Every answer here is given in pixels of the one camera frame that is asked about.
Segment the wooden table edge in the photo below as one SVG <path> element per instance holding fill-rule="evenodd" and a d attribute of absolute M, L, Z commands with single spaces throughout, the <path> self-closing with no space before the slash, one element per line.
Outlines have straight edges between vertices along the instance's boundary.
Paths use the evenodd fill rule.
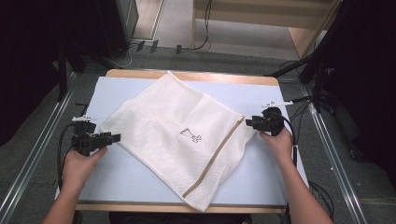
<path fill-rule="evenodd" d="M 206 213 L 284 213 L 284 205 L 249 204 L 210 204 Z M 86 202 L 80 201 L 76 207 L 80 211 L 118 211 L 118 212 L 176 212 L 199 213 L 184 203 L 122 203 L 122 202 Z"/>
<path fill-rule="evenodd" d="M 204 73 L 204 72 L 181 72 L 171 71 L 177 78 L 185 81 L 207 81 L 222 83 L 253 84 L 266 86 L 279 86 L 274 77 L 241 76 L 238 74 Z M 111 69 L 106 77 L 135 77 L 157 79 L 166 73 L 166 70 L 123 70 Z"/>

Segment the forearm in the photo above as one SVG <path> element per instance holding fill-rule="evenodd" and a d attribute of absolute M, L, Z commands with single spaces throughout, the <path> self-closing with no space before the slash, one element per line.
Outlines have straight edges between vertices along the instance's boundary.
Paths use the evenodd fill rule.
<path fill-rule="evenodd" d="M 329 216 L 306 187 L 292 161 L 281 161 L 279 167 L 288 194 L 292 223 L 332 223 Z"/>
<path fill-rule="evenodd" d="M 71 224 L 78 196 L 79 190 L 63 188 L 45 217 L 43 224 Z"/>

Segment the table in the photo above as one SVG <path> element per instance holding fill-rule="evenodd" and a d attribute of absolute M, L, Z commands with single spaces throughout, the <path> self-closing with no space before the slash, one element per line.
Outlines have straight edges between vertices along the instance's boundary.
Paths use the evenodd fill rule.
<path fill-rule="evenodd" d="M 208 0 L 193 0 L 192 38 L 195 20 L 205 18 Z M 289 27 L 294 46 L 301 58 L 335 18 L 342 0 L 213 0 L 210 20 L 233 21 Z"/>
<path fill-rule="evenodd" d="M 106 77 L 100 77 L 87 110 L 88 116 L 97 118 L 97 130 L 118 105 L 133 98 L 164 73 L 154 70 L 110 70 Z M 262 102 L 257 100 L 259 96 L 282 100 L 277 80 L 273 77 L 193 72 L 173 74 L 231 109 L 247 114 L 248 118 L 260 115 Z M 287 115 L 284 106 L 281 111 Z M 283 180 L 275 159 L 266 147 L 258 135 L 247 143 L 244 157 L 219 186 L 207 213 L 284 212 L 287 198 Z M 77 210 L 196 212 L 127 150 L 117 144 L 108 148 L 109 151 L 98 162 L 81 192 Z M 307 183 L 300 156 L 298 160 L 298 170 Z"/>

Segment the hand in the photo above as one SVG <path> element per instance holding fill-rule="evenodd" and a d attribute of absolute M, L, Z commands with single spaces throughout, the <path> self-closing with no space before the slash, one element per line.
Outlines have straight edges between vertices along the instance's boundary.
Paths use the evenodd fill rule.
<path fill-rule="evenodd" d="M 85 157 L 72 149 L 64 161 L 63 189 L 72 189 L 80 192 L 85 182 L 90 177 L 96 163 L 107 153 L 107 147 L 96 151 L 93 155 Z"/>
<path fill-rule="evenodd" d="M 278 163 L 292 162 L 292 137 L 286 128 L 283 128 L 277 136 L 271 136 L 264 132 L 259 132 L 259 135 L 268 143 L 270 150 L 274 154 Z"/>

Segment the black equipment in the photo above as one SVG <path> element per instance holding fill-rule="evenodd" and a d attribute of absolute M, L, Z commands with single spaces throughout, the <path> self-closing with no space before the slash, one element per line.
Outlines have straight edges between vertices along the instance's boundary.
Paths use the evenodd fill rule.
<path fill-rule="evenodd" d="M 282 112 L 278 107 L 269 107 L 263 110 L 262 117 L 252 116 L 252 119 L 246 119 L 246 124 L 253 127 L 254 130 L 271 132 L 272 136 L 278 135 L 285 127 Z"/>
<path fill-rule="evenodd" d="M 76 148 L 78 153 L 83 156 L 90 156 L 90 152 L 97 148 L 110 146 L 121 140 L 120 134 L 111 135 L 111 133 L 85 133 L 82 136 L 73 136 L 72 147 Z"/>
<path fill-rule="evenodd" d="M 74 135 L 72 137 L 72 147 L 83 156 L 90 156 L 97 148 L 110 146 L 121 140 L 121 134 L 93 133 L 96 124 L 89 121 L 77 121 L 74 125 Z"/>

